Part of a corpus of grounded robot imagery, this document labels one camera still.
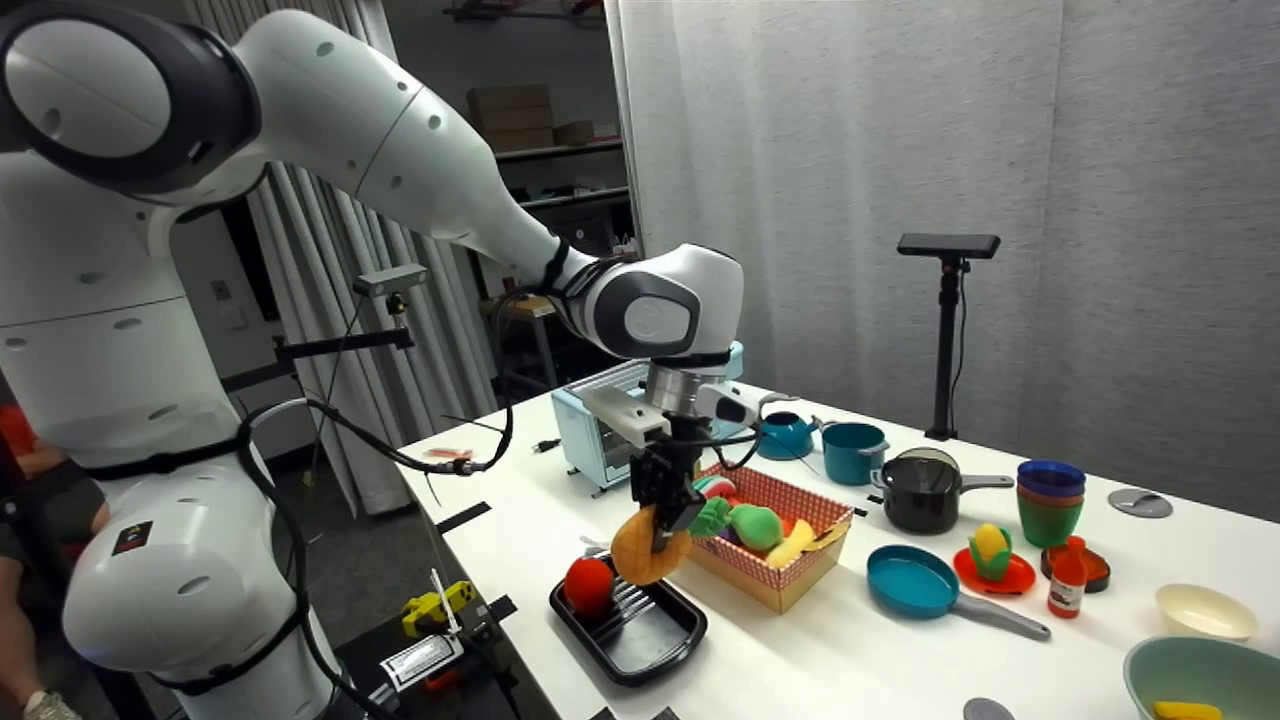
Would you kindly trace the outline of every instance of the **green object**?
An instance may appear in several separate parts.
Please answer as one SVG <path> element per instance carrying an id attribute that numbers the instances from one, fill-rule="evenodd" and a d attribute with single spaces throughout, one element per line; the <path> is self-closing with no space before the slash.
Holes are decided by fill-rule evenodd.
<path id="1" fill-rule="evenodd" d="M 727 529 L 731 504 L 725 496 L 714 496 L 696 521 L 689 525 L 689 534 L 708 539 Z"/>
<path id="2" fill-rule="evenodd" d="M 785 521 L 764 504 L 737 504 L 731 532 L 753 553 L 771 553 L 785 539 Z"/>
<path id="3" fill-rule="evenodd" d="M 1003 534 L 999 549 L 990 549 L 979 534 L 967 539 L 967 554 L 973 554 L 973 565 L 976 565 L 976 573 L 983 579 L 999 579 L 1007 573 L 1007 561 L 1011 561 L 1011 534 L 1003 529 L 997 529 L 997 532 Z"/>
<path id="4" fill-rule="evenodd" d="M 1280 706 L 1280 658 L 1209 636 L 1136 643 L 1125 683 L 1143 720 L 1159 701 L 1218 703 L 1223 716 L 1278 716 Z"/>
<path id="5" fill-rule="evenodd" d="M 1037 549 L 1061 549 L 1077 532 L 1082 506 L 1085 504 L 1039 504 L 1017 491 L 1017 516 Z"/>

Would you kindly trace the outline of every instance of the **green bowl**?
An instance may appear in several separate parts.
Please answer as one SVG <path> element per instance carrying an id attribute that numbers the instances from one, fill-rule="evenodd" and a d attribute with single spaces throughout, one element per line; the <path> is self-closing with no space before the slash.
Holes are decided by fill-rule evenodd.
<path id="1" fill-rule="evenodd" d="M 1017 496 L 1017 516 L 1025 525 L 1025 539 L 1037 549 L 1061 549 L 1082 521 L 1085 504 L 1037 504 L 1034 496 Z"/>
<path id="2" fill-rule="evenodd" d="M 1269 720 L 1280 706 L 1280 658 L 1209 636 L 1136 643 L 1125 683 L 1143 720 L 1158 701 L 1218 703 L 1228 720 Z"/>

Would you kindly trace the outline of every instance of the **wall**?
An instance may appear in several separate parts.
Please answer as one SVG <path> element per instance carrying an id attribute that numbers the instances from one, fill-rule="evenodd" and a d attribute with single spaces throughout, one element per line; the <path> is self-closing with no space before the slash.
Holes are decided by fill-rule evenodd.
<path id="1" fill-rule="evenodd" d="M 999 230 L 959 436 L 1280 521 L 1280 2 L 611 7 L 649 249 L 745 259 L 753 380 L 924 425 L 895 238 Z"/>

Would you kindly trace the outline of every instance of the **white table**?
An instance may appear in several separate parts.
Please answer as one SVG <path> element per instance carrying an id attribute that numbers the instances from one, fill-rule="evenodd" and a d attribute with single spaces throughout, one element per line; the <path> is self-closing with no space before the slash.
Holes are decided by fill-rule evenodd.
<path id="1" fill-rule="evenodd" d="M 819 421 L 869 421 L 856 411 L 791 401 Z M 428 446 L 497 446 L 501 411 L 479 425 L 439 431 L 407 445 L 414 457 Z M 890 431 L 890 457 L 933 445 L 921 426 L 872 421 Z M 1019 720 L 1119 720 L 1136 716 L 1125 687 L 1125 650 L 1159 636 L 1158 586 L 1174 579 L 1212 582 L 1243 601 L 1262 617 L 1251 648 L 1280 650 L 1280 525 L 1219 511 L 1194 500 L 1174 500 L 1168 521 L 1131 521 L 1103 500 L 1116 480 L 1090 474 L 1090 504 L 1082 534 L 1107 554 L 1112 586 L 1085 594 L 1082 618 L 1057 618 L 1046 608 L 1048 582 L 1007 608 L 1048 625 L 1051 643 L 1037 643 L 964 617 L 944 618 L 894 618 L 864 582 L 864 561 L 881 545 L 921 545 L 944 561 L 964 549 L 979 521 L 1017 525 L 1017 491 L 979 487 L 964 491 L 959 525 L 947 534 L 904 534 L 890 516 L 869 504 L 869 487 L 840 487 L 814 458 L 753 458 L 753 466 L 791 480 L 840 504 L 869 506 L 844 545 L 840 565 L 788 610 L 771 610 L 719 577 L 683 565 L 674 582 L 708 610 L 708 636 L 696 654 L 649 683 L 619 687 L 598 666 L 588 648 L 552 610 L 549 591 L 566 567 L 584 553 L 580 534 L 607 545 L 636 504 L 629 487 L 598 496 L 588 480 L 567 474 L 562 446 L 535 450 L 556 436 L 552 401 L 535 394 L 518 404 L 518 439 L 506 464 L 483 474 L 433 474 L 407 471 L 407 487 L 433 521 L 449 521 L 474 504 L 483 516 L 449 532 L 449 549 L 483 594 L 514 594 L 518 617 L 506 618 L 508 639 L 524 654 L 535 683 L 562 716 L 876 716 L 876 720 L 947 720 L 973 697 L 999 701 Z M 964 474 L 1011 474 L 1019 457 L 976 446 L 964 439 L 944 445 Z"/>

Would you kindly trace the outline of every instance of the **black tripod stand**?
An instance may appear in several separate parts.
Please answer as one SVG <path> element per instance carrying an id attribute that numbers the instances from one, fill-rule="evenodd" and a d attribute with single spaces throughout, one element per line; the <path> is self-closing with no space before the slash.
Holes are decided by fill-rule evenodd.
<path id="1" fill-rule="evenodd" d="M 935 382 L 933 382 L 933 425 L 924 436 L 947 439 L 958 436 L 958 306 L 964 297 L 967 259 L 991 259 L 999 236 L 904 236 L 895 245 L 899 256 L 935 256 L 941 259 L 941 332 L 935 332 Z"/>

